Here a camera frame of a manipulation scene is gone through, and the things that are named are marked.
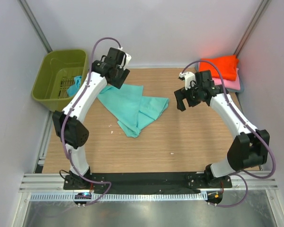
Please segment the teal t shirt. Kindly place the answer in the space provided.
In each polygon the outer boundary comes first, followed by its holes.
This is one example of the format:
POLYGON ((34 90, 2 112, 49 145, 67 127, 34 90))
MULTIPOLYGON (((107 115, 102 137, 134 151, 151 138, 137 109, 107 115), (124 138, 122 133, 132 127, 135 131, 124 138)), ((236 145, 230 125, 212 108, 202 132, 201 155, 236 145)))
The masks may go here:
POLYGON ((98 95, 101 104, 117 119, 130 138, 156 121, 169 106, 169 98, 143 95, 143 86, 123 84, 120 89, 106 86, 98 95))

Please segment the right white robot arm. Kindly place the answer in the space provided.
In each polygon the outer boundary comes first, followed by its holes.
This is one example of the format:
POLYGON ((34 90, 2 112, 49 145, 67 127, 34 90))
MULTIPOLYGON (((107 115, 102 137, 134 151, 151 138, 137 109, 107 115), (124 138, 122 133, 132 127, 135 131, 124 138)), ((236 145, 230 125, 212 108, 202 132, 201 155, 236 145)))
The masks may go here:
POLYGON ((190 107, 204 102, 221 117, 233 137, 226 158, 206 166, 204 183, 207 186, 215 187, 227 175, 267 162, 269 133, 247 120, 226 88, 214 83, 209 70, 180 73, 178 78, 185 83, 174 92, 178 110, 186 109, 184 101, 190 107))

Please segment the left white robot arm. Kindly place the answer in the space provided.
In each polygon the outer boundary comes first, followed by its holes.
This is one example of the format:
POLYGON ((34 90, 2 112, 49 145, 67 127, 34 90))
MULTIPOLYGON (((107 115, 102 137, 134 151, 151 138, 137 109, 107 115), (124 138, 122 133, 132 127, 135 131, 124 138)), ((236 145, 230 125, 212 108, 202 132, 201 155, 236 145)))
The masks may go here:
POLYGON ((92 184, 85 152, 89 131, 83 123, 91 105, 107 85, 121 88, 130 72, 127 69, 130 60, 131 56, 121 47, 111 47, 107 55, 92 63, 70 103, 62 111, 53 113, 55 133, 71 163, 69 173, 64 178, 64 189, 87 189, 92 184))

